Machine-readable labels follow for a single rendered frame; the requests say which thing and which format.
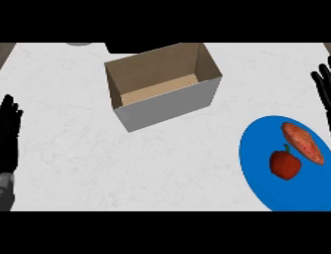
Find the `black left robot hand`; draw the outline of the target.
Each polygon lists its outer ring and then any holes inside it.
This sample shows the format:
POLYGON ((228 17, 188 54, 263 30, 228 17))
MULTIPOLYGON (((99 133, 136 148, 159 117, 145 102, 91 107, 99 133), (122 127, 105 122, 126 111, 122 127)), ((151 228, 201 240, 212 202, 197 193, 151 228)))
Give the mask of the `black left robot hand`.
POLYGON ((0 104, 0 174, 14 173, 18 168, 18 137, 24 111, 6 94, 0 104))

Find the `orange sweet potato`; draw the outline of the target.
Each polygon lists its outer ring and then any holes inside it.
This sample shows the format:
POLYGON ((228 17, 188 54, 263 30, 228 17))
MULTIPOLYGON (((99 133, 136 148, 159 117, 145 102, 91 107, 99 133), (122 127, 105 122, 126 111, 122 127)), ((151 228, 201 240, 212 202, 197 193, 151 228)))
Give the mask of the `orange sweet potato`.
POLYGON ((315 164, 324 164, 324 155, 311 133, 291 122, 284 122, 281 125, 283 134, 287 142, 296 148, 299 153, 315 164))

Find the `open cardboard box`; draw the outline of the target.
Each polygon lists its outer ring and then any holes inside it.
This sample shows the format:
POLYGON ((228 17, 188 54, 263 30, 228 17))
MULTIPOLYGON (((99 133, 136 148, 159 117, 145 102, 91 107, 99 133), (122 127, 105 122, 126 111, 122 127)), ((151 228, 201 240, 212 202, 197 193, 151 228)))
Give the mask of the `open cardboard box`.
POLYGON ((213 103, 223 74, 203 43, 181 43, 104 64, 111 107, 128 132, 213 103))

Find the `red bell pepper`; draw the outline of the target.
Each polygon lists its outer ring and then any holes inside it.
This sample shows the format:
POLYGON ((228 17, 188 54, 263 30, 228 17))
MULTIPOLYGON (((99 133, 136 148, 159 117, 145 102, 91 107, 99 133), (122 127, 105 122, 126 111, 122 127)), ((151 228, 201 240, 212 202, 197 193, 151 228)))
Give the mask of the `red bell pepper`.
POLYGON ((269 157, 271 172, 285 181, 299 174, 302 168, 300 160, 293 156, 290 146, 284 145, 283 151, 274 151, 269 157))

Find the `blue oval plate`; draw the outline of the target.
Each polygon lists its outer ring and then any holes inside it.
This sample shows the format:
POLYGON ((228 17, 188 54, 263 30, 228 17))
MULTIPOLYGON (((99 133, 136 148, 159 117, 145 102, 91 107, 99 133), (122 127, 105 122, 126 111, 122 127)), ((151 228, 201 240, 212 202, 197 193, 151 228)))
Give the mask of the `blue oval plate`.
POLYGON ((331 211, 331 150, 303 123, 277 115, 256 119, 243 134, 240 157, 249 186, 271 210, 331 211), (285 122, 308 131, 324 156, 324 164, 318 165, 290 146, 291 155, 302 163, 291 180, 278 177, 269 168, 272 153, 284 151, 288 144, 281 129, 285 122))

